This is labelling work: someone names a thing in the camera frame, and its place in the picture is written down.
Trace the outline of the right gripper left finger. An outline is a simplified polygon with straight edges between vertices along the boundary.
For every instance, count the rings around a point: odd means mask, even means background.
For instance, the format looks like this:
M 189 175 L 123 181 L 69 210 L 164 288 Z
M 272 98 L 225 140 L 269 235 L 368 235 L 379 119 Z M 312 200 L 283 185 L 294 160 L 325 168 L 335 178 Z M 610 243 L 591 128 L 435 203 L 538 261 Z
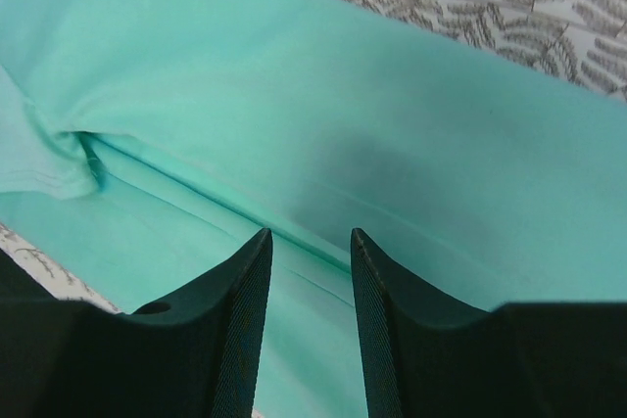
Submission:
M 130 314 L 54 298 L 1 258 L 5 417 L 249 417 L 272 265 L 262 229 Z

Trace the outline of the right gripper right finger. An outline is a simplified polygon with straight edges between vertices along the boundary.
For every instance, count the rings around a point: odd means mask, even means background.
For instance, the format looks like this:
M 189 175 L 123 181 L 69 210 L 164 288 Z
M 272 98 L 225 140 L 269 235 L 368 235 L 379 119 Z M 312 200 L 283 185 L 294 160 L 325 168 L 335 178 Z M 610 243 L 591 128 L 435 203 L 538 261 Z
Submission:
M 484 311 L 391 259 L 363 230 L 351 272 L 372 417 L 622 417 L 626 306 Z

